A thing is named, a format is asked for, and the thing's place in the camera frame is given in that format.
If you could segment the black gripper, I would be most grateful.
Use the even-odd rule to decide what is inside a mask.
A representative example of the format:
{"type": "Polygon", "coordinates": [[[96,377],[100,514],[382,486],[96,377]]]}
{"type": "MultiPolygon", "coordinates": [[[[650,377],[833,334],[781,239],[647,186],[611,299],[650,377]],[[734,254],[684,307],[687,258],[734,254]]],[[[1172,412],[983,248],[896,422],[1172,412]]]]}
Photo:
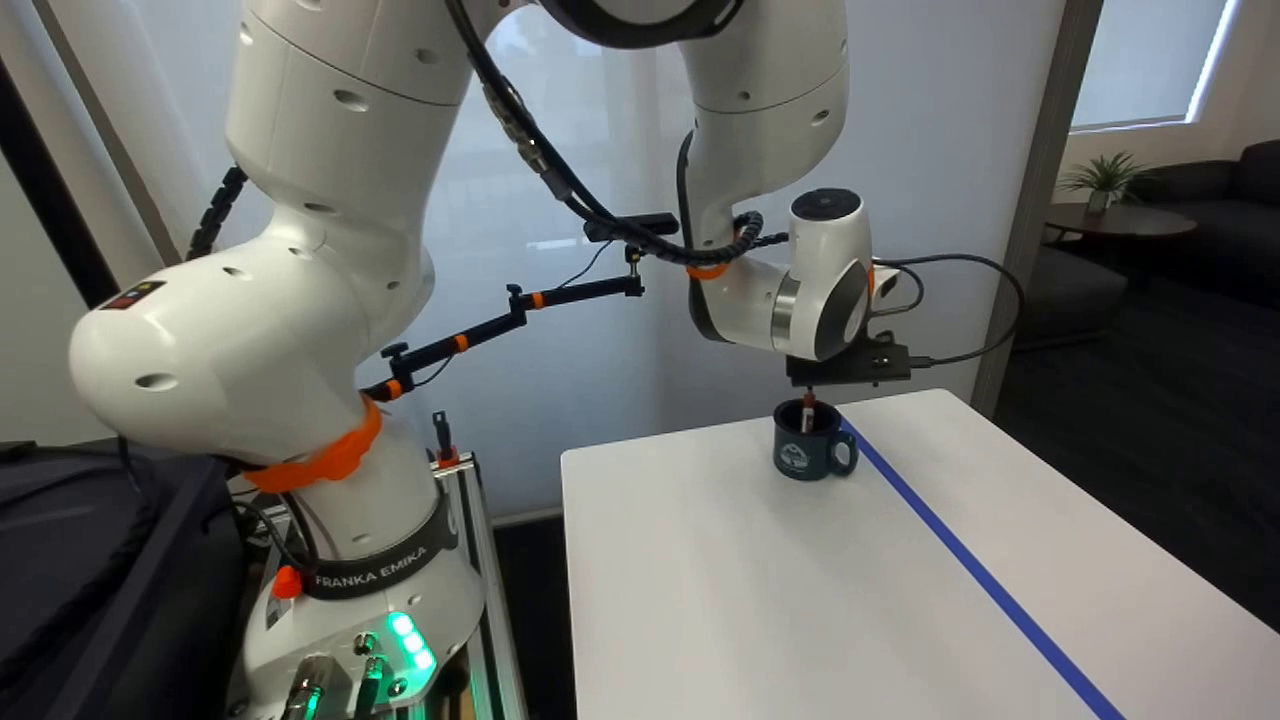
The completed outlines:
{"type": "Polygon", "coordinates": [[[795,389],[882,384],[882,380],[906,380],[911,357],[891,334],[878,334],[878,339],[855,339],[852,348],[845,348],[826,360],[786,360],[782,372],[795,389]]]}

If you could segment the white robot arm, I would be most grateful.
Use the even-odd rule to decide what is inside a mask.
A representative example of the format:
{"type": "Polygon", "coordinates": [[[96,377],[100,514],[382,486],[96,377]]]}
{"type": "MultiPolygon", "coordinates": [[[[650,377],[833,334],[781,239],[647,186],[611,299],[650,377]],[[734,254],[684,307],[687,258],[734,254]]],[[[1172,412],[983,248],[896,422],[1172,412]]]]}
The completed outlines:
{"type": "Polygon", "coordinates": [[[386,415],[414,360],[357,380],[431,297],[420,225],[468,87],[591,233],[687,270],[705,334],[833,360],[873,314],[855,190],[792,204],[782,266],[753,254],[749,204],[845,132],[845,0],[242,0],[224,135],[270,200],[268,225],[118,286],[66,342],[74,395],[109,428],[241,463],[300,526],[302,555],[242,626],[242,720],[423,720],[482,620],[452,498],[386,415]],[[676,157],[676,239],[606,211],[488,56],[525,3],[602,49],[680,50],[694,123],[676,157]]]}

